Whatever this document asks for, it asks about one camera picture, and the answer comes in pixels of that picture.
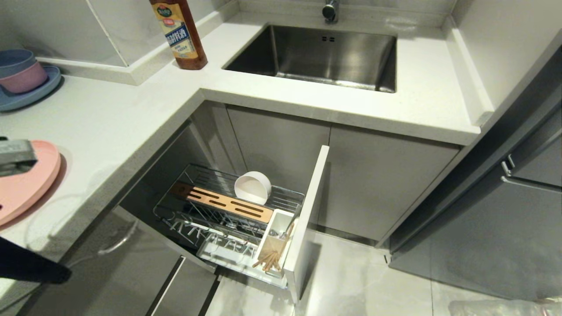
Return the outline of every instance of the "blue plate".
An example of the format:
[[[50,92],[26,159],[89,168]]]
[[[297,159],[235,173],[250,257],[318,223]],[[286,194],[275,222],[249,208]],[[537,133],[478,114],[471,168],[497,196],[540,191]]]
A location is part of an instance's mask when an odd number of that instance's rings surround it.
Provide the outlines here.
[[[61,81],[61,70],[55,66],[43,67],[49,76],[47,81],[26,93],[14,94],[0,87],[0,112],[11,111],[30,105],[53,91]]]

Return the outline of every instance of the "white countertop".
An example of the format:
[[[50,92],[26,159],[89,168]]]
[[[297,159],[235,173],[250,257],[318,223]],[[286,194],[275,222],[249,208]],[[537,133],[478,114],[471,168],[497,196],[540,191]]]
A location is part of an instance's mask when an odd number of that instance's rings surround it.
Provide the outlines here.
[[[397,92],[221,69],[267,22],[397,35]],[[60,260],[205,99],[460,145],[471,144],[480,132],[470,125],[443,34],[436,28],[346,20],[328,26],[317,18],[239,13],[202,42],[209,64],[200,71],[181,70],[171,62],[140,86],[66,76],[42,102],[0,114],[0,135],[50,141],[66,161],[52,196],[0,236]],[[0,308],[29,288],[21,283],[0,279]]]

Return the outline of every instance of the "bottle label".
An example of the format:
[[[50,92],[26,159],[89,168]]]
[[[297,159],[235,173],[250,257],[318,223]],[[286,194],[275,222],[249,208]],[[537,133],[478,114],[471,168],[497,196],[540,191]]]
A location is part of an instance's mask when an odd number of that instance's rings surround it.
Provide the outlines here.
[[[156,3],[152,5],[166,40],[175,57],[197,58],[191,36],[185,26],[185,19],[179,4]]]

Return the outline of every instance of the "grey refrigerator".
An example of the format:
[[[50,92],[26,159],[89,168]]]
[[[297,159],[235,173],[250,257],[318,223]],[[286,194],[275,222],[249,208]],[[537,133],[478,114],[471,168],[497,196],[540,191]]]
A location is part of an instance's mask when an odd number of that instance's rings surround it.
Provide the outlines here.
[[[562,52],[391,236],[391,268],[508,299],[562,295]]]

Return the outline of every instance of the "dish drying rack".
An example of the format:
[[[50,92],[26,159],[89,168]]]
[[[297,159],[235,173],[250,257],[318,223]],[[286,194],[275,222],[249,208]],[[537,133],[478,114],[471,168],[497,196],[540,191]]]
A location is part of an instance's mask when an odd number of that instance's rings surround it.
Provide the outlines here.
[[[234,182],[237,175],[189,164],[177,177],[176,182],[188,183],[194,187],[236,198]],[[203,259],[228,268],[246,269],[264,237],[267,223],[246,218],[201,202],[182,199],[170,190],[166,191],[152,212],[171,231],[186,240],[197,255]],[[281,209],[299,214],[305,195],[282,187],[272,186],[271,195],[264,207]]]

